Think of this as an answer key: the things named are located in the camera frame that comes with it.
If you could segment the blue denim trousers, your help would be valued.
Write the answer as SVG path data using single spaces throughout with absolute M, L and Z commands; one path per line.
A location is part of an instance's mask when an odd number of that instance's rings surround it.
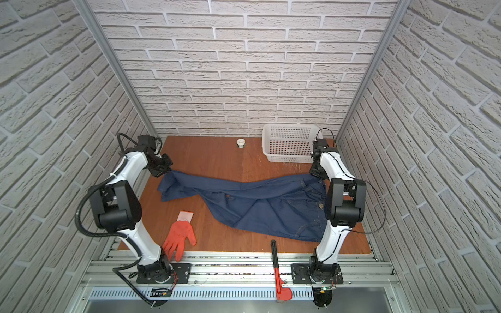
M 310 174 L 240 183 L 171 171 L 157 190 L 162 202 L 199 195 L 220 223 L 268 236 L 319 242 L 327 223 L 326 184 Z

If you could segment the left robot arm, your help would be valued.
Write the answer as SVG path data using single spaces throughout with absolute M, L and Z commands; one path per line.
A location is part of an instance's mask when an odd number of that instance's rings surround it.
M 90 196 L 90 205 L 95 224 L 107 233 L 118 233 L 138 260 L 137 282 L 164 283 L 172 276 L 172 267 L 166 260 L 163 249 L 155 243 L 142 222 L 142 206 L 133 190 L 133 185 L 144 170 L 153 177 L 170 171 L 170 157 L 157 151 L 158 139 L 151 135 L 139 135 L 132 140 L 133 147 L 124 149 L 121 138 L 117 140 L 123 155 L 120 165 L 110 175 L 110 181 Z

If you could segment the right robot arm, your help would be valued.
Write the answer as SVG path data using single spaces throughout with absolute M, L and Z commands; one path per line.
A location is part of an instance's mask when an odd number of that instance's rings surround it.
M 348 233 L 364 218 L 367 185 L 349 172 L 338 150 L 325 139 L 313 142 L 312 158 L 310 174 L 330 182 L 324 201 L 327 225 L 309 270 L 310 279 L 323 284 L 339 278 L 339 253 Z

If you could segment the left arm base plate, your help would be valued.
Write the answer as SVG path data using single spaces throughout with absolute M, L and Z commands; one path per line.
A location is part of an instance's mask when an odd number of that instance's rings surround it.
M 136 282 L 138 284 L 187 284 L 190 277 L 191 263 L 153 263 L 138 266 Z

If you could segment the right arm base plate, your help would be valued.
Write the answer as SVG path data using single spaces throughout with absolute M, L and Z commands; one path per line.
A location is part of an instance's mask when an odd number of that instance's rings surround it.
M 291 265 L 293 284 L 343 284 L 343 274 L 338 264 L 306 264 Z

